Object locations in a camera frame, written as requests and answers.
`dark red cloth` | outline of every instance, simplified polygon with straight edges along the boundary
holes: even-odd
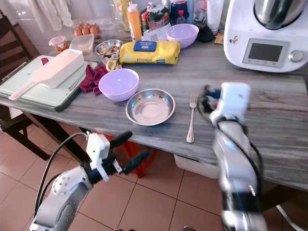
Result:
[[[98,83],[100,82],[100,79],[107,73],[108,71],[106,70],[105,65],[100,65],[94,70],[92,66],[87,65],[86,78],[80,83],[80,89],[84,93],[93,91],[95,95],[101,94],[101,91],[98,89]]]

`scissors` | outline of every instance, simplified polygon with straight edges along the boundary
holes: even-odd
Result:
[[[106,69],[108,72],[111,72],[116,69],[122,69],[122,64],[119,62],[119,51],[116,52],[115,60],[109,60],[106,63]]]

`orange bottle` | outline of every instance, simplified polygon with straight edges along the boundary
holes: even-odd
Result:
[[[128,3],[127,19],[133,41],[141,41],[141,22],[139,18],[138,5],[131,1]]]

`small jar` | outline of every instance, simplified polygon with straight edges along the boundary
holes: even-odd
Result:
[[[59,53],[68,49],[68,44],[64,36],[57,36],[50,39],[49,45],[53,46]]]

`fork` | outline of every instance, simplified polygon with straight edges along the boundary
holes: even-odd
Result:
[[[193,140],[194,140],[193,138],[193,110],[197,106],[197,95],[191,95],[189,106],[192,109],[192,114],[191,114],[191,123],[189,125],[189,130],[188,130],[187,137],[186,137],[186,142],[193,143]]]
[[[78,79],[76,79],[76,81],[68,88],[68,90],[72,90],[75,88],[75,86],[77,85],[77,83],[79,82],[79,80],[81,80],[81,78],[84,76],[84,74],[86,73],[86,71],[84,71],[80,77]]]

